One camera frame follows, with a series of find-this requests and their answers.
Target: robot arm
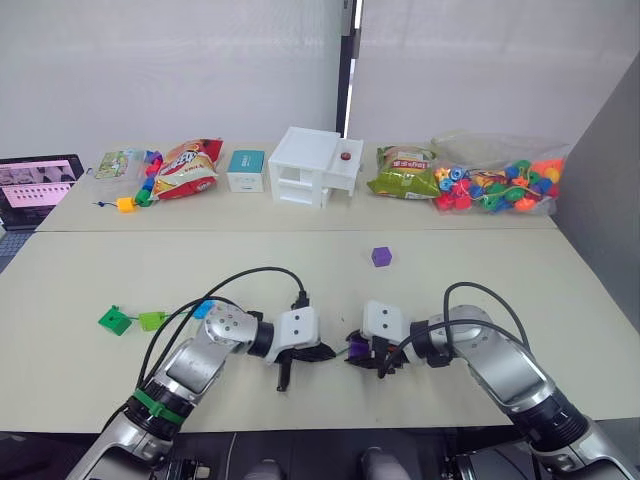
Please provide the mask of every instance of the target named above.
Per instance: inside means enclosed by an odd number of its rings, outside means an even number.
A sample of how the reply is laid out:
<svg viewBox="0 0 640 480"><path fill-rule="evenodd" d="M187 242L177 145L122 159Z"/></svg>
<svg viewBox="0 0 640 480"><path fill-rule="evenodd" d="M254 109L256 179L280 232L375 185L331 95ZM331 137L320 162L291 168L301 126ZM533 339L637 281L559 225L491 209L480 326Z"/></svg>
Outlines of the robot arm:
<svg viewBox="0 0 640 480"><path fill-rule="evenodd" d="M449 316L452 321L491 322L484 311L471 305L454 307ZM369 302L360 332L374 345L373 362L369 368L379 368L384 361L380 358L381 349L375 348L376 344L382 343L393 349L411 333L424 330L427 325L442 325L442 320L442 315L437 315L425 322L411 323L397 307ZM567 400L521 344L505 338L494 329L476 325L452 326L451 334L455 356L467 362L472 376L527 437L531 451L540 463L555 475L586 473L597 465L597 468L609 472L611 476L607 478L639 478L633 464L624 458L593 420L582 415ZM432 366L444 366L439 359L446 356L447 349L444 327L435 328L428 334L415 335L403 349L403 360L412 364L426 362ZM349 361L362 366L366 355L364 357L350 358Z"/></svg>
<svg viewBox="0 0 640 480"><path fill-rule="evenodd" d="M308 353L320 349L316 360L335 356L320 343L318 318L312 307L285 312L271 324L234 305L216 302L201 322L195 337L178 346L136 389L126 409L107 425L67 480L101 478L96 471L114 448L128 452L147 467L161 465L182 423L219 377L231 353L262 357L268 364L290 350ZM288 380L290 361L286 365Z"/></svg>

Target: red snack bag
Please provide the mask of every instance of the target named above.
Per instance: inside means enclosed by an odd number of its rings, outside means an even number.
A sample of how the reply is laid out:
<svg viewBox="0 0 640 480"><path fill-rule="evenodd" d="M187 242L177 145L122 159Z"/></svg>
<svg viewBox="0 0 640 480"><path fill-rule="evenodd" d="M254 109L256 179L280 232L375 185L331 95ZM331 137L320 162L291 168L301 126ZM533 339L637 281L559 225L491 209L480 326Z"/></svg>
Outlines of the red snack bag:
<svg viewBox="0 0 640 480"><path fill-rule="evenodd" d="M164 157L153 184L156 198L178 198L206 190L216 183L214 165L222 140L201 138L178 145Z"/></svg>

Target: gray wall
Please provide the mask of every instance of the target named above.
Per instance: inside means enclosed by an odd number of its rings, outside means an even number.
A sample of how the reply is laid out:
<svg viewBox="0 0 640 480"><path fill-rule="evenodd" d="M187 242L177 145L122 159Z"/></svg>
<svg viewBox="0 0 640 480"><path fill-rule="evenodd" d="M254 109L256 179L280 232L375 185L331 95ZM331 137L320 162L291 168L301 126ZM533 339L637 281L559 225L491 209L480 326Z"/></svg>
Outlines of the gray wall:
<svg viewBox="0 0 640 480"><path fill-rule="evenodd" d="M560 230L640 332L638 57L569 155Z"/></svg>

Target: laptop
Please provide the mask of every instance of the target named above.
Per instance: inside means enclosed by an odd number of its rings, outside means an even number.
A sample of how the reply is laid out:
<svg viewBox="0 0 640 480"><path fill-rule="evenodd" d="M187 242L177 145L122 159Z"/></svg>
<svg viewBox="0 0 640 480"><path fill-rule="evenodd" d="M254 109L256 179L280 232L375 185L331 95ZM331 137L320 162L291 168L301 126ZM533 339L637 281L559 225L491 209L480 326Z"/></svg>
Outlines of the laptop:
<svg viewBox="0 0 640 480"><path fill-rule="evenodd" d="M0 272L83 173L77 155L0 159Z"/></svg>

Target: small white box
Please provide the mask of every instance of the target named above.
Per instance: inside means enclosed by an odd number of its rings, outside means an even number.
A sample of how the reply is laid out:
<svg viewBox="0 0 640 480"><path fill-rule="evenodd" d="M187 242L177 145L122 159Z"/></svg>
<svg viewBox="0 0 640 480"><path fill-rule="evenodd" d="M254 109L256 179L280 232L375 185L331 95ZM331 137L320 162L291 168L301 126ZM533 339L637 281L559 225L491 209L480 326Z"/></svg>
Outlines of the small white box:
<svg viewBox="0 0 640 480"><path fill-rule="evenodd" d="M227 169L229 189L232 192L264 192L263 165L263 151L236 150L233 152Z"/></svg>

